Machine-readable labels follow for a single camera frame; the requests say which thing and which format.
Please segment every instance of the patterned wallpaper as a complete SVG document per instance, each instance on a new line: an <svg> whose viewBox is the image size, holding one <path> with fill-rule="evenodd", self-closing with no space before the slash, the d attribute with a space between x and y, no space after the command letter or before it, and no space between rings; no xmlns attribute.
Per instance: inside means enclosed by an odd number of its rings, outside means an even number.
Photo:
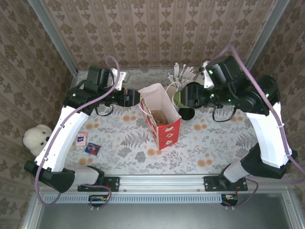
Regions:
<svg viewBox="0 0 305 229"><path fill-rule="evenodd" d="M291 0L256 61L256 75L277 79L282 100L282 116L288 141L299 153L305 167L305 1ZM292 177L302 176L291 166ZM305 210L305 184L295 187Z"/></svg>
<svg viewBox="0 0 305 229"><path fill-rule="evenodd" d="M43 0L79 68L192 66L233 43L246 59L276 0Z"/></svg>
<svg viewBox="0 0 305 229"><path fill-rule="evenodd" d="M0 1L0 228L22 223L33 194L24 132L53 127L71 74L25 0Z"/></svg>

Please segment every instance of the paper bag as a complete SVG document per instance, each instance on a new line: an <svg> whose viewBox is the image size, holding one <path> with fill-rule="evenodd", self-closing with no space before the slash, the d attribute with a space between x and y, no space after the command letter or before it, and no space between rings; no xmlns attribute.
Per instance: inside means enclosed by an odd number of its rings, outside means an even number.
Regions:
<svg viewBox="0 0 305 229"><path fill-rule="evenodd" d="M158 149L164 149L178 141L181 116L174 108L170 98L160 83L139 90L144 119L149 131L156 141ZM160 110L166 117L167 125L157 126L152 117L151 110Z"/></svg>

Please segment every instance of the white teddy bear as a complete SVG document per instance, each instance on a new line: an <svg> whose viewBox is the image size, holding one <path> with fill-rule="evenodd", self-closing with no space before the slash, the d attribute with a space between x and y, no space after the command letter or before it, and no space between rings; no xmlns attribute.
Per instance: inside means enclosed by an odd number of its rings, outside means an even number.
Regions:
<svg viewBox="0 0 305 229"><path fill-rule="evenodd" d="M39 124L25 132L23 143L34 156L38 156L47 144L51 134L51 128Z"/></svg>

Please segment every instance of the floral wallpaper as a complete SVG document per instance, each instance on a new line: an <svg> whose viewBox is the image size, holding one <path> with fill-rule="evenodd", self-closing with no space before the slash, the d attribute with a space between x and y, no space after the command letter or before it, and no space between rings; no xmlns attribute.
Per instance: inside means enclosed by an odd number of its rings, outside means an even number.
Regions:
<svg viewBox="0 0 305 229"><path fill-rule="evenodd" d="M233 43L246 59L276 0L43 0L80 69L199 66Z"/></svg>
<svg viewBox="0 0 305 229"><path fill-rule="evenodd" d="M305 1L289 2L252 71L277 79L288 142L305 167ZM302 178L293 165L290 173ZM295 186L295 191L305 210L305 184Z"/></svg>
<svg viewBox="0 0 305 229"><path fill-rule="evenodd" d="M154 83L166 86L168 69L129 70L127 88L142 89ZM79 72L78 81L88 72ZM100 105L99 114L110 108ZM217 119L226 119L232 107L216 112ZM87 143L101 146L97 156L85 152L85 146L76 146L66 159L66 168L93 165L108 175L130 174L207 174L220 173L231 162L249 152L257 142L250 120L240 111L229 122L216 123L212 109L195 110L191 121L181 121L178 142L163 150L148 131L138 106L114 106L110 116L100 117L95 112L82 126L87 132Z"/></svg>
<svg viewBox="0 0 305 229"><path fill-rule="evenodd" d="M37 124L53 127L71 74L26 0L0 1L0 228L22 225L33 194L22 143Z"/></svg>

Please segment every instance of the table surface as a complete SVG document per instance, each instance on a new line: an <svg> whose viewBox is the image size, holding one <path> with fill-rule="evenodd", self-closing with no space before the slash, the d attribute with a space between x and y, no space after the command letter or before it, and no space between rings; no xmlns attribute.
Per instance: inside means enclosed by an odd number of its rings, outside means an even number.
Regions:
<svg viewBox="0 0 305 229"><path fill-rule="evenodd" d="M169 84L167 69L129 70L127 87L141 89L153 83ZM87 72L79 72L78 82ZM100 114L108 107L99 106ZM216 112L217 119L226 119L232 108ZM114 106L113 114L97 116L95 112L80 129L87 132L87 143L101 146L97 156L85 152L85 146L76 146L68 153L65 167L92 165L107 175L134 174L208 174L219 173L249 152L257 142L254 129L246 115L237 110L231 121L217 123L212 109L195 110L195 117L181 122L179 140L161 151L148 131L138 106Z"/></svg>

